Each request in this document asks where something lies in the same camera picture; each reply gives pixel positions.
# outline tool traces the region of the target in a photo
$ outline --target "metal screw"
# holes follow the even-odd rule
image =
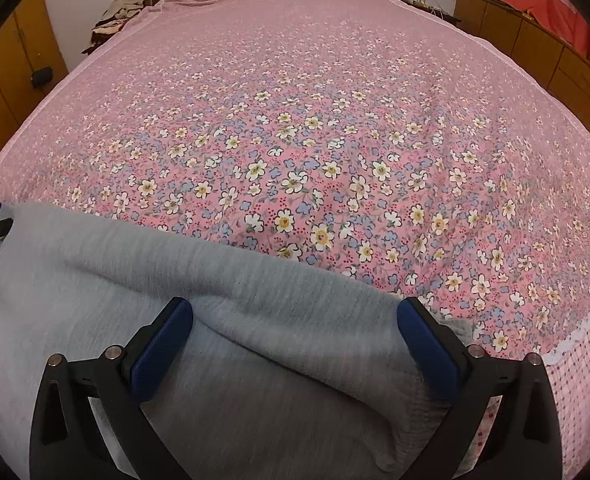
[[[122,348],[117,345],[109,346],[109,348],[104,351],[104,355],[107,359],[117,359],[122,355]]]
[[[474,358],[484,357],[486,355],[486,350],[479,345],[471,345],[468,347],[468,355]]]
[[[51,357],[48,358],[46,364],[49,366],[57,366],[62,362],[62,354],[53,354]]]
[[[535,352],[531,352],[530,354],[526,354],[526,360],[532,365],[540,365],[542,363],[541,355],[536,354]]]

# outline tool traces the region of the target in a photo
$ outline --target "pink floral bed sheet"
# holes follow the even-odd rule
[[[0,200],[417,295],[492,355],[542,354],[566,477],[590,456],[590,134],[398,0],[163,0],[22,126]]]

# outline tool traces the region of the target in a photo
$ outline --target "folded blanket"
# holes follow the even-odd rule
[[[173,296],[196,322],[143,409],[194,478],[398,478],[446,405],[395,322],[399,298],[297,262],[43,205],[4,207],[0,452],[28,478],[47,357],[126,344]],[[470,329],[448,322],[464,341]],[[94,404],[118,466],[128,461]]]

